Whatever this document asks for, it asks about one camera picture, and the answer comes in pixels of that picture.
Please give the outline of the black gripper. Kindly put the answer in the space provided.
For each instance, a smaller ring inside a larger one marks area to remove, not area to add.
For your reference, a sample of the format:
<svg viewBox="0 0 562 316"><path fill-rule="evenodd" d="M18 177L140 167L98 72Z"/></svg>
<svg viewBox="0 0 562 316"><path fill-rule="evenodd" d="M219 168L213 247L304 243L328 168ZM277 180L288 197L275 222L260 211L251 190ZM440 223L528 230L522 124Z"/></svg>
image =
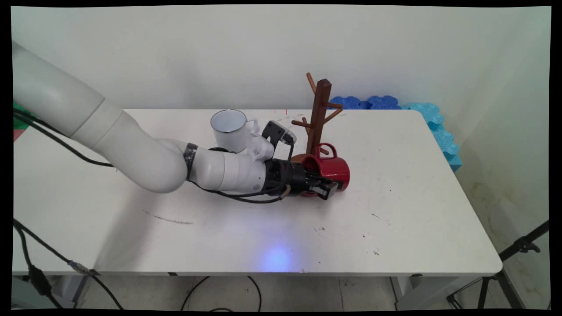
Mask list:
<svg viewBox="0 0 562 316"><path fill-rule="evenodd" d="M338 182L325 178L298 162L279 159L267 160L265 161L265 171L265 190L269 191L267 194L270 196L281 195L286 190L285 186L289 185L291 190L288 196L318 196L327 200L339 188Z"/></svg>

